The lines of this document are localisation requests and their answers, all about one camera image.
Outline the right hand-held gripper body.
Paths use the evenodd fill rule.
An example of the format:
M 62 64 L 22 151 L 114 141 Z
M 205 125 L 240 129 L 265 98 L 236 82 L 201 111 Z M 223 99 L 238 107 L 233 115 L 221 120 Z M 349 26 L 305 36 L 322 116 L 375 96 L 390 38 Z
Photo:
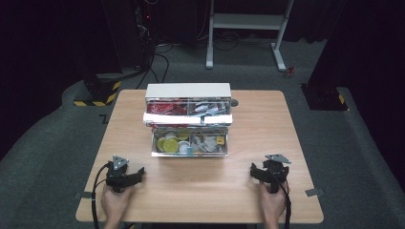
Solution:
M 271 194 L 277 193 L 280 184 L 287 180 L 290 163 L 291 161 L 283 155 L 266 155 L 266 161 L 263 162 L 265 168 L 264 183 L 270 185 Z

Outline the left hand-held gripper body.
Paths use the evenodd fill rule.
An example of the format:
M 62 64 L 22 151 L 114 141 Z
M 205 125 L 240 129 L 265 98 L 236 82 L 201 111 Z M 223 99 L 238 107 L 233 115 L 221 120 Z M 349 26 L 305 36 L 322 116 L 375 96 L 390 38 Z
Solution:
M 108 162 L 106 184 L 116 193 L 122 193 L 127 188 L 126 171 L 128 163 L 129 160 L 127 158 L 117 155 L 113 155 L 112 160 Z

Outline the pile of red sachets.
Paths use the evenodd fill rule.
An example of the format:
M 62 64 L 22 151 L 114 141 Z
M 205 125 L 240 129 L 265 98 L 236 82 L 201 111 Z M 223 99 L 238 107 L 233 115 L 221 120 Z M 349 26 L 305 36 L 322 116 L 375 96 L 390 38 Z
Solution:
M 186 115 L 187 109 L 175 103 L 152 103 L 147 106 L 147 112 L 154 115 Z

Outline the white clear-front organizer box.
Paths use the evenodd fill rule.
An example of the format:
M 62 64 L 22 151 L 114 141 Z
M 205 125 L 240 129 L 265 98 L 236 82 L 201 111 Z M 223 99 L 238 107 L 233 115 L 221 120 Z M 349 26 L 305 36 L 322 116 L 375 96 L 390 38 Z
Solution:
M 200 134 L 219 134 L 226 135 L 228 140 L 228 128 L 233 123 L 231 107 L 230 85 L 228 83 L 162 83 L 150 84 L 147 86 L 145 94 L 145 111 L 143 114 L 143 123 L 152 130 L 152 155 L 170 156 L 154 153 L 153 138 L 156 130 L 180 130 L 184 129 L 192 135 Z M 201 102 L 225 102 L 229 104 L 229 113 L 220 115 L 192 116 L 188 114 L 189 107 L 192 104 Z M 175 103 L 184 106 L 187 109 L 186 115 L 162 115 L 149 114 L 147 106 L 152 103 Z M 196 155 L 191 152 L 185 156 L 209 156 Z

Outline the person's left hand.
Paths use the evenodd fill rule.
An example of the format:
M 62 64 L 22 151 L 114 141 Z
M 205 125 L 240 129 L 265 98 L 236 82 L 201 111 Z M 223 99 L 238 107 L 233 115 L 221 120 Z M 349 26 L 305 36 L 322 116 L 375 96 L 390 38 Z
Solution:
M 103 189 L 101 205 L 108 221 L 121 221 L 127 206 L 132 189 L 126 189 L 122 193 L 116 193 L 110 186 Z

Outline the person's right hand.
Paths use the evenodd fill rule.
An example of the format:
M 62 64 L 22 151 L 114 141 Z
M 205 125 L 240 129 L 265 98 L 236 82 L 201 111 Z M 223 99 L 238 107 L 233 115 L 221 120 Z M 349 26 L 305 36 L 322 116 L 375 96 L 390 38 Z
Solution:
M 280 188 L 276 193 L 271 194 L 263 182 L 259 183 L 259 188 L 260 206 L 264 222 L 267 224 L 277 223 L 287 206 L 284 190 Z

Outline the pile of yellow white capsules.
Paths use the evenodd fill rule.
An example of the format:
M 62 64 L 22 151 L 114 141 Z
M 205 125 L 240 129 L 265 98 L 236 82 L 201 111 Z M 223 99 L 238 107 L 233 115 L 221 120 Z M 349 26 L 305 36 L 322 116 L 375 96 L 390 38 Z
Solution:
M 190 133 L 187 130 L 156 130 L 153 138 L 154 153 L 185 156 L 191 152 Z

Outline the pile of white creamer packets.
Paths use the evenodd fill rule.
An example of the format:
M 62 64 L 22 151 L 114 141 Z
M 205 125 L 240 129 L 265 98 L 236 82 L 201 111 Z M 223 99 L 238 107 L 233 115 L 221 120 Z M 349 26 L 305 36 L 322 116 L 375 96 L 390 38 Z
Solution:
M 193 153 L 196 155 L 226 155 L 226 135 L 200 134 L 190 138 Z

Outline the pile of silver sachets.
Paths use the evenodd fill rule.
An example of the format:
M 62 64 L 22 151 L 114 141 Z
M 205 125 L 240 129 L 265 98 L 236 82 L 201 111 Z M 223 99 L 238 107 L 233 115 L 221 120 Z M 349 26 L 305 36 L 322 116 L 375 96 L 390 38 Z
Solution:
M 188 114 L 192 116 L 227 115 L 229 104 L 225 102 L 201 102 L 192 104 Z

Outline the black yellow striped stand base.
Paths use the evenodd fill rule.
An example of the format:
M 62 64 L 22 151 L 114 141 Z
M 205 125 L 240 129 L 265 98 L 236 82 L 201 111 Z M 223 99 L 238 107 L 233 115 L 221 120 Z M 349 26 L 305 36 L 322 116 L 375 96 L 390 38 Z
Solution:
M 120 80 L 99 79 L 92 76 L 83 81 L 89 93 L 89 98 L 79 98 L 74 100 L 78 107 L 97 106 L 104 107 L 113 103 L 117 96 L 117 90 L 121 84 Z

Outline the dark equipment rack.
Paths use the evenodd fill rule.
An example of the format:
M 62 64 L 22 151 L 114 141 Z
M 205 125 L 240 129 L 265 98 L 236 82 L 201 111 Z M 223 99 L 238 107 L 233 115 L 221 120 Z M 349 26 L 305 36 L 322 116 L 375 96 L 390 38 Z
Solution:
M 142 58 L 145 66 L 150 67 L 156 44 L 151 5 L 147 0 L 133 0 L 133 2 Z

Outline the white metal stand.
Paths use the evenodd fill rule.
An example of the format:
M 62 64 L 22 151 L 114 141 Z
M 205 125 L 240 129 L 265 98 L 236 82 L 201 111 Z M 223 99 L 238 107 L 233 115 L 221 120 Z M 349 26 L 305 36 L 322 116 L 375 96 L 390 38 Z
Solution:
M 286 67 L 283 57 L 280 53 L 280 46 L 288 24 L 290 12 L 294 0 L 287 0 L 287 6 L 283 14 L 266 15 L 266 14 L 238 14 L 238 13 L 216 13 L 215 0 L 210 0 L 209 5 L 209 27 L 208 43 L 206 50 L 205 67 L 212 69 L 214 66 L 214 48 L 213 35 L 215 29 L 239 29 L 239 30 L 262 30 L 277 31 L 277 39 L 270 44 L 272 53 L 275 58 L 277 68 L 280 72 L 285 72 Z

